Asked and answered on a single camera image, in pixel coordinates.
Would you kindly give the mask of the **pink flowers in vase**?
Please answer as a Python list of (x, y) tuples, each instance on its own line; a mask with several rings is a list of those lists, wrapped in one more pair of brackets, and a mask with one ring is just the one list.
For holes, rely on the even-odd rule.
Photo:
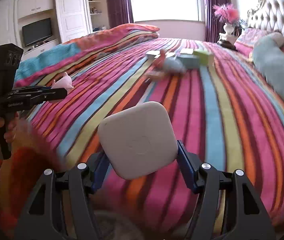
[(213, 9), (216, 18), (224, 23), (223, 29), (225, 33), (231, 35), (235, 30), (234, 24), (239, 20), (238, 9), (232, 3), (214, 5)]

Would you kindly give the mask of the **teal plush pillow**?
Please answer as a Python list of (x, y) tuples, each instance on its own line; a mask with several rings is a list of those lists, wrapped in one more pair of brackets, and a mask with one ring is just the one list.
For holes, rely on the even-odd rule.
[(284, 36), (274, 32), (260, 38), (254, 45), (252, 59), (255, 68), (284, 101)]

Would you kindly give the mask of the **red fluffy rug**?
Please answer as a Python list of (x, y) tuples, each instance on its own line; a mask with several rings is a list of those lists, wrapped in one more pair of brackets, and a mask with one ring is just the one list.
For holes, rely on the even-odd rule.
[[(0, 127), (4, 126), (0, 118)], [(63, 166), (56, 153), (30, 122), (15, 117), (4, 139), (12, 156), (0, 160), (0, 239), (11, 239), (22, 209), (44, 170)]]

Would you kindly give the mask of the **striped colourful bedspread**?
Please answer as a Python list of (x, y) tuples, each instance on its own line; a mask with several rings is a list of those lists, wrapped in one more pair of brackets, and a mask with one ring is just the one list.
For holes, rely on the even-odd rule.
[[(183, 48), (212, 52), (213, 64), (146, 79), (149, 50)], [(69, 42), (22, 62), (15, 84), (50, 85), (63, 72), (73, 81), (68, 97), (36, 106), (28, 120), (68, 166), (98, 151), (105, 117), (157, 101), (189, 152), (218, 170), (243, 169), (273, 223), (284, 222), (284, 101), (244, 56), (215, 43), (143, 35), (89, 49)]]

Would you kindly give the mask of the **black television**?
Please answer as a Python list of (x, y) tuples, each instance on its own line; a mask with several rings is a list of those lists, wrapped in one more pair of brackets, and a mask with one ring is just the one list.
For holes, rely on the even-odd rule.
[(53, 35), (51, 19), (45, 18), (22, 27), (24, 45), (30, 46)]

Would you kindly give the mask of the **pink patterned pillow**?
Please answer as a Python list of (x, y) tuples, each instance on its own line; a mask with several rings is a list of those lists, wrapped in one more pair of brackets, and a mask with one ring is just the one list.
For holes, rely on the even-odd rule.
[(284, 52), (284, 36), (278, 31), (269, 32), (261, 29), (248, 28), (245, 29), (234, 43), (237, 51), (252, 62), (252, 51), (254, 45), (264, 36), (271, 36), (280, 45), (280, 49)]

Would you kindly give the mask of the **white wardrobe cabinet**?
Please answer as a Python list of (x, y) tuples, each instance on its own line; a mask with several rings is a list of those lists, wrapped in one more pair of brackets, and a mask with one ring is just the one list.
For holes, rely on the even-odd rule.
[[(50, 18), (53, 35), (25, 46), (22, 27)], [(0, 0), (0, 45), (24, 50), (23, 60), (61, 43), (109, 28), (106, 0)]]

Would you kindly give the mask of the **purple curtain left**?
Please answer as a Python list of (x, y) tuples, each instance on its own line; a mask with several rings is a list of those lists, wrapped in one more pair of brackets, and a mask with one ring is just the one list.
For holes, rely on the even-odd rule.
[(111, 28), (134, 22), (131, 0), (107, 0), (107, 6)]

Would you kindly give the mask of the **white Cosnori box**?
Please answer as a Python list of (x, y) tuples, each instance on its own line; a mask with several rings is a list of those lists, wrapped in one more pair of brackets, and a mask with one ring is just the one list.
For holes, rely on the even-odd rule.
[(146, 53), (146, 56), (149, 60), (154, 60), (160, 57), (160, 50), (149, 50)]

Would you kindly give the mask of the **white bedside table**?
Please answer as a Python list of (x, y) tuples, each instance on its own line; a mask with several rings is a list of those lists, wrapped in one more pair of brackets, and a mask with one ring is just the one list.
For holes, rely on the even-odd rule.
[(229, 34), (226, 34), (226, 33), (219, 33), (219, 40), (227, 41), (227, 42), (231, 43), (232, 45), (234, 45), (237, 38), (238, 37), (236, 37), (234, 35), (229, 35)]

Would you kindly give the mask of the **white square box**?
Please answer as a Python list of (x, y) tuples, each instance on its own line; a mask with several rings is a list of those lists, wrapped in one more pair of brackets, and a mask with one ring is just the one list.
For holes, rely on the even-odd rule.
[(116, 174), (126, 180), (151, 174), (172, 163), (178, 154), (167, 110), (155, 101), (104, 118), (98, 135)]

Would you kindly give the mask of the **pink wrapper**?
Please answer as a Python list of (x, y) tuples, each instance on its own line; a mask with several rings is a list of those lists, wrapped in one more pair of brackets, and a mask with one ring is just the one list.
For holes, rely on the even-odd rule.
[(67, 74), (67, 72), (64, 72), (62, 77), (58, 81), (53, 80), (53, 84), (51, 88), (52, 89), (64, 88), (67, 91), (69, 91), (69, 90), (72, 90), (74, 87), (73, 87), (73, 82), (72, 82), (71, 77)]

